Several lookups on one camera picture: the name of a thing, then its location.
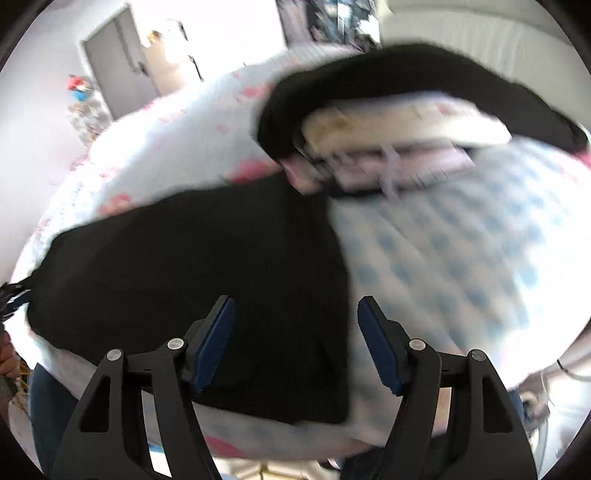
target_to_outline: white wall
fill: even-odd
[[[68,11],[43,13],[0,72],[0,283],[85,151],[66,119],[67,75],[82,73],[69,22]]]
[[[206,80],[284,48],[275,0],[55,0],[0,72],[0,283],[85,152],[66,117],[68,74],[90,73],[80,42],[126,4],[142,40],[181,20]]]

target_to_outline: cable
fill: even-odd
[[[546,381],[544,378],[543,371],[540,371],[540,380],[542,382],[542,389],[544,390],[544,394],[546,395],[546,399],[548,400],[548,403],[554,407],[556,412],[560,413],[561,415],[565,415],[567,417],[577,417],[577,418],[580,417],[581,414],[587,415],[589,413],[588,411],[583,411],[583,410],[568,411],[568,410],[563,410],[562,408],[559,408],[558,405],[556,405],[556,403],[554,403],[552,401],[552,399],[550,398],[550,393],[548,391],[548,388],[546,387]]]
[[[563,366],[563,364],[560,363],[560,360],[556,360],[556,363],[558,364],[558,366],[560,367],[560,369],[570,378],[572,378],[573,380],[577,380],[579,382],[585,382],[585,383],[591,383],[591,377],[584,377],[582,375],[577,375],[572,373],[570,370],[568,370],[566,367]]]

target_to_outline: white cord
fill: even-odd
[[[562,410],[561,408],[558,408],[558,406],[556,405],[556,403],[554,403],[552,401],[552,399],[550,398],[550,393],[548,392],[548,388],[546,387],[544,373],[542,371],[540,371],[540,380],[542,381],[542,388],[544,389],[544,393],[546,394],[546,398],[548,399],[548,403],[550,403],[556,409],[556,411],[558,413],[560,413],[561,415],[565,415],[567,417],[580,417],[582,414],[583,415],[586,415],[587,414],[582,409],[577,412],[577,411]]]

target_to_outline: metal screw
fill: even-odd
[[[168,348],[171,350],[178,350],[182,348],[184,345],[184,340],[182,338],[173,338],[172,340],[168,341]]]
[[[111,350],[109,353],[107,353],[107,360],[111,360],[112,362],[119,360],[119,358],[121,358],[121,353],[121,350],[118,348]]]
[[[423,342],[421,339],[415,338],[408,343],[408,346],[410,348],[412,348],[413,350],[421,351],[421,350],[425,350],[425,347],[427,345],[425,345],[425,342]]]
[[[482,350],[473,350],[472,358],[477,362],[483,362],[486,360],[486,353],[484,353]]]

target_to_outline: folded clothing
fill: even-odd
[[[348,273],[323,193],[284,173],[60,234],[32,276],[28,320],[97,365],[183,336],[220,295],[238,321],[200,404],[286,423],[348,414]]]
[[[398,197],[399,190],[430,187],[475,166],[465,150],[451,144],[400,153],[388,146],[380,151],[336,154],[316,162],[295,155],[282,164],[290,183],[301,193],[326,188],[331,197],[383,192],[391,198]],[[270,167],[256,166],[252,172],[262,174],[264,168]],[[240,181],[242,177],[233,178]]]
[[[313,112],[301,130],[306,151],[313,157],[382,145],[397,148],[445,141],[461,147],[491,147],[511,140],[498,118],[443,94],[343,103]]]
[[[297,151],[294,133],[318,109],[337,100],[375,99],[441,91],[498,118],[512,135],[531,137],[570,153],[587,146],[584,132],[523,85],[509,82],[461,55],[428,44],[396,45],[297,72],[273,89],[256,138],[280,160]]]

